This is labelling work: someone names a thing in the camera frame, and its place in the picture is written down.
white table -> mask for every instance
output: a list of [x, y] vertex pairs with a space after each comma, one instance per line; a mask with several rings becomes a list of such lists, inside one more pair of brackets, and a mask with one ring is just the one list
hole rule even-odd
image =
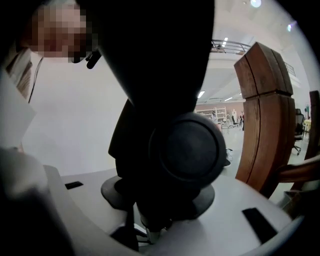
[[[68, 192], [82, 212], [106, 233], [125, 221], [123, 211], [113, 209], [100, 193], [103, 182], [116, 174], [115, 169], [62, 177], [64, 183], [84, 185]], [[215, 198], [210, 208], [196, 220], [175, 222], [170, 230], [150, 247], [153, 256], [236, 256], [257, 248], [261, 243], [242, 210], [257, 208], [277, 231], [291, 222], [280, 208], [231, 177], [220, 175], [214, 182]]]

white wall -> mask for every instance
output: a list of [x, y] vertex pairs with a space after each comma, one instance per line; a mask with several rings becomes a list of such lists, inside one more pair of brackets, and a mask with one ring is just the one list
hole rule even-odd
[[311, 49], [309, 42], [298, 26], [291, 30], [292, 43], [299, 55], [308, 79], [311, 91], [320, 90], [320, 70], [317, 58]]
[[[31, 60], [33, 80], [40, 58]], [[86, 64], [43, 59], [31, 100], [37, 114], [22, 140], [62, 176], [115, 167], [108, 148], [127, 97], [103, 57], [91, 70]]]
[[287, 47], [282, 53], [283, 60], [289, 65], [293, 66], [295, 76], [300, 80], [300, 88], [296, 86], [292, 86], [293, 88], [293, 96], [295, 102], [295, 108], [301, 109], [301, 112], [305, 114], [304, 109], [306, 104], [310, 106], [310, 86], [308, 77], [304, 68], [304, 65], [298, 55], [296, 48], [291, 45]]

ceiling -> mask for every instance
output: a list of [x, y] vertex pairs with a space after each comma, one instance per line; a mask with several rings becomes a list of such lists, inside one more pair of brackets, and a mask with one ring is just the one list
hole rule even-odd
[[[254, 8], [250, 0], [215, 0], [212, 38], [252, 45], [259, 41], [281, 52], [292, 44], [288, 24], [293, 19], [274, 0], [262, 0]], [[202, 85], [203, 96], [197, 104], [244, 101], [234, 68], [208, 68]]]

black knob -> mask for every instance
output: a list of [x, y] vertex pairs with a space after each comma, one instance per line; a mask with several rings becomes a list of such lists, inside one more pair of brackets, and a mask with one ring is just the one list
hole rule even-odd
[[226, 145], [212, 121], [189, 112], [154, 130], [149, 158], [156, 173], [170, 184], [201, 189], [221, 173]]

wooden chair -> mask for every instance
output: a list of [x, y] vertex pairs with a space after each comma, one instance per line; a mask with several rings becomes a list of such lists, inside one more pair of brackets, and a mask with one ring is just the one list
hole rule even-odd
[[310, 140], [304, 162], [289, 164], [296, 117], [293, 89], [281, 55], [255, 43], [234, 65], [242, 97], [246, 129], [236, 179], [269, 198], [279, 183], [320, 179], [320, 98], [310, 92]]

